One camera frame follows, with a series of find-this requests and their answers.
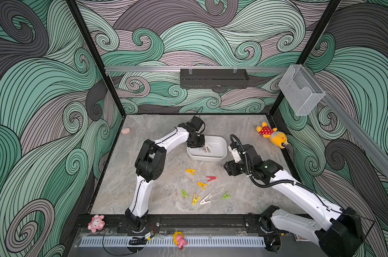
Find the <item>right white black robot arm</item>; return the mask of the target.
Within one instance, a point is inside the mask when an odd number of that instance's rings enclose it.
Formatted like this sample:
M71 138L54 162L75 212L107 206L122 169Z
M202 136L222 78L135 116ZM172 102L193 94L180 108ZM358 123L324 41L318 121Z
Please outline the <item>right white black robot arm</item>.
M351 207L343 208L320 197L273 160L262 160L252 145L228 146L233 160L224 164L230 176L247 175L259 188L273 188L303 209L308 218L270 207L261 217L269 230L301 236L329 257L352 257L364 242L361 218Z

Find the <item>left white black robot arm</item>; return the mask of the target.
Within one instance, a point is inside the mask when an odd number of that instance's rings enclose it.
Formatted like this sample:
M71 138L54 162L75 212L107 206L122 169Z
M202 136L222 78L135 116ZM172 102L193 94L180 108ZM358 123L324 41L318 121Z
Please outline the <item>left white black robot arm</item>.
M205 145L205 122L193 116L181 123L166 136L144 141L135 161L137 184L130 207L125 211L129 226L135 231L143 230L148 215L148 204L153 183L164 171L167 153L186 143L189 148L202 148Z

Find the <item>white plastic storage box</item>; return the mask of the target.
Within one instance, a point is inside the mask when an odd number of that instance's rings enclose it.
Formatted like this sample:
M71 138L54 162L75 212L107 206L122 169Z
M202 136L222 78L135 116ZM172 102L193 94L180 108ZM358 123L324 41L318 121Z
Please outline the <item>white plastic storage box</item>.
M221 162L227 156L228 146L223 137L205 136L205 145L200 148L187 148L189 157L197 161Z

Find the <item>card box with picture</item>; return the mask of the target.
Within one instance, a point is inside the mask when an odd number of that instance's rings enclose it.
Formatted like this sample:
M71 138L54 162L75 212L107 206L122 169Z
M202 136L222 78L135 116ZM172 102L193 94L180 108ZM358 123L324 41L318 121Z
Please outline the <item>card box with picture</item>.
M294 235L294 238L297 242L309 242L308 239L304 238L304 237L301 237L299 235Z

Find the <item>yellow bear plush toy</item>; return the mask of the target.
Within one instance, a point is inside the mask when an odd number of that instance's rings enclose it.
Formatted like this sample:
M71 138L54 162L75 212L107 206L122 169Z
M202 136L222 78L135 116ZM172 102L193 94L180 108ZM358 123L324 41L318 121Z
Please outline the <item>yellow bear plush toy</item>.
M257 126L256 131L280 149L285 149L289 144L285 133L279 131L276 127L271 128L266 122L263 122L261 126Z

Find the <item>red clothespin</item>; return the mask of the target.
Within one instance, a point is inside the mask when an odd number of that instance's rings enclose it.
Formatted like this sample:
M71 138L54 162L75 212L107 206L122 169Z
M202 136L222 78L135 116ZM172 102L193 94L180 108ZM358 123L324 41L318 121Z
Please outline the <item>red clothespin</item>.
M207 176L206 178L207 178L207 182L211 182L217 179L215 176Z

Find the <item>yellow orange clothespin middle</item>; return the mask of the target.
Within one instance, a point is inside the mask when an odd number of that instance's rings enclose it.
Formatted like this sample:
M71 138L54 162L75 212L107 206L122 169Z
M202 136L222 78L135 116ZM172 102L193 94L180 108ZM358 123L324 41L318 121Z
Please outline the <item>yellow orange clothespin middle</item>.
M202 188L204 191L206 190L206 187L208 187L207 184L202 183L202 182L198 182L197 185L198 185L200 188Z

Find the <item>white clothespin lower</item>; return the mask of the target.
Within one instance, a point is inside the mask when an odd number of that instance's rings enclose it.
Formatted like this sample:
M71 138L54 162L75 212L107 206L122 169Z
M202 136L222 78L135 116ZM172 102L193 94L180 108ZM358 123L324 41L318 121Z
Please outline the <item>white clothespin lower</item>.
M201 200L200 204L201 204L201 205L205 205L205 204L207 204L207 203L210 203L210 202L211 202L210 197L211 197L211 194L209 193L207 196L205 196L205 197Z

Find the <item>small pink eraser blob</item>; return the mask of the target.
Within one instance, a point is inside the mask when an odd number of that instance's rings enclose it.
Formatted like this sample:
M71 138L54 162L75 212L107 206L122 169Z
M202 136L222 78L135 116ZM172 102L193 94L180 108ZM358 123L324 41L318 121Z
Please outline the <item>small pink eraser blob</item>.
M126 134L129 134L131 132L131 129L130 128L123 128L122 130L121 130L121 133L122 134L124 134L124 135L126 135Z

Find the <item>pink yellow flower toy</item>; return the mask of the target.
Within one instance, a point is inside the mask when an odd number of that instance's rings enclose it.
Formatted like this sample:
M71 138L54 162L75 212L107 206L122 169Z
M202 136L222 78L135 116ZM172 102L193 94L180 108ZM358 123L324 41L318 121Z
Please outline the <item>pink yellow flower toy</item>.
M173 242L180 250L182 250L184 246L188 244L184 235L180 231L176 231L173 234Z

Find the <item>pink pig toy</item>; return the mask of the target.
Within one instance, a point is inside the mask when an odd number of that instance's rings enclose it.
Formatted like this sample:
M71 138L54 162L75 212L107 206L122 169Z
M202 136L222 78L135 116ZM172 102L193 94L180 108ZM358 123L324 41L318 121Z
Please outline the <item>pink pig toy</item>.
M99 230L102 230L105 227L105 216L104 215L94 215L91 222L88 224L88 230L92 233L96 233Z

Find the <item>black wall-mounted tray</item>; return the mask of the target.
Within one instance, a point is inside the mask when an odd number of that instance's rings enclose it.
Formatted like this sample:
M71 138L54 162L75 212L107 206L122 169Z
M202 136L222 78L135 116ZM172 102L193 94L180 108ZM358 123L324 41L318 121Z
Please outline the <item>black wall-mounted tray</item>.
M249 81L245 69L188 68L180 71L180 86L184 89L243 89Z

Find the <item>clear acrylic wall holder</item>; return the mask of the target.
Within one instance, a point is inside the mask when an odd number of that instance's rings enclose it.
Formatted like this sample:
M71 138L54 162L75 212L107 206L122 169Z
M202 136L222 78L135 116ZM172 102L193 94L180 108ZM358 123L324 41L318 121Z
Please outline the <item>clear acrylic wall holder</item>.
M279 88L296 116L307 116L326 95L315 74L301 64L288 67Z

